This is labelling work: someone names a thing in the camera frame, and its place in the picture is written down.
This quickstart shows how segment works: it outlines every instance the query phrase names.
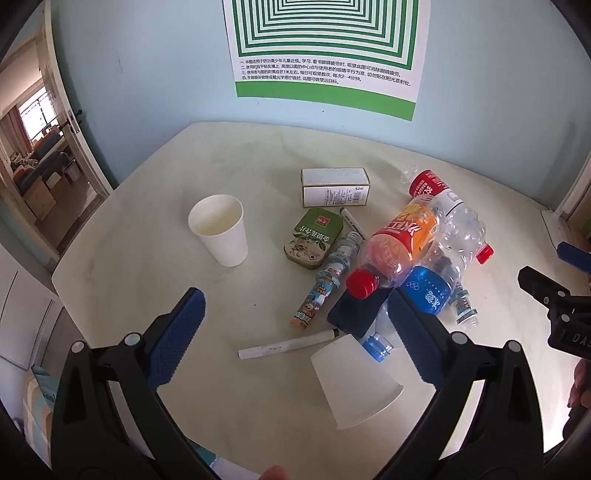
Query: white marker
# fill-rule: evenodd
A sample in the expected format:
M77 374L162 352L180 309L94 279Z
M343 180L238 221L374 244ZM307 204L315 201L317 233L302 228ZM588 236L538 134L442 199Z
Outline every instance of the white marker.
M339 211L340 211L340 215L343 218L343 220L345 222L347 222L347 225L349 225L351 227L351 230L353 230L354 232L357 232L359 235L361 235L361 237L363 238L363 241L367 241L367 239L369 238L369 235L367 233L365 233L363 230L361 230L361 227L357 223L357 220L355 220L355 218L353 218L353 215L351 215L351 213L345 207L341 207L341 209Z
M288 352L289 350L296 350L297 348L304 348L305 346L315 345L317 343L328 342L339 336L339 330L333 328L332 330L324 330L314 335L306 337L293 338L285 342L273 343L265 346L254 346L252 348L245 348L238 350L238 356L242 360L247 358L256 358L258 356L273 355L274 353Z

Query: green striped pattern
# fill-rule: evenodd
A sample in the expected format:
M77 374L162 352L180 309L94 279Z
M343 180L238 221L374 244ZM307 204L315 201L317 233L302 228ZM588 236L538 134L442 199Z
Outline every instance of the green striped pattern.
M232 0L238 56L320 55L410 70L418 2Z

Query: red bottle cap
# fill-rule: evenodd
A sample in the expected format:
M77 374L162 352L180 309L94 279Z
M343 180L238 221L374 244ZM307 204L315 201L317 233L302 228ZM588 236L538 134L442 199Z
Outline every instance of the red bottle cap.
M378 289L378 279L369 270L358 268L347 278L347 290L359 300L366 299Z
M492 257L493 253L495 253L495 251L492 249L492 247L489 244L486 244L482 250L476 254L476 259L480 265L484 265L486 261Z

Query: white paper cup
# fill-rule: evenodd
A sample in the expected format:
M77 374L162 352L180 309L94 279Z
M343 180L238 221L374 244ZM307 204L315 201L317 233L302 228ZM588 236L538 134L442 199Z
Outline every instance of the white paper cup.
M402 392L352 335L318 350L311 360L338 430L370 419Z
M189 213L189 228L224 267L235 267L248 255L244 207L232 195L212 195Z

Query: blue bottle cap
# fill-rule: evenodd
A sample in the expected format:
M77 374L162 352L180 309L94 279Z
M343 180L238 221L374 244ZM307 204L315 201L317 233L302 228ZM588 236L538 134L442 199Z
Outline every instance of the blue bottle cap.
M389 350L391 350L391 347L388 349L372 336L363 342L363 348L365 348L378 362L384 360L384 358L390 354Z

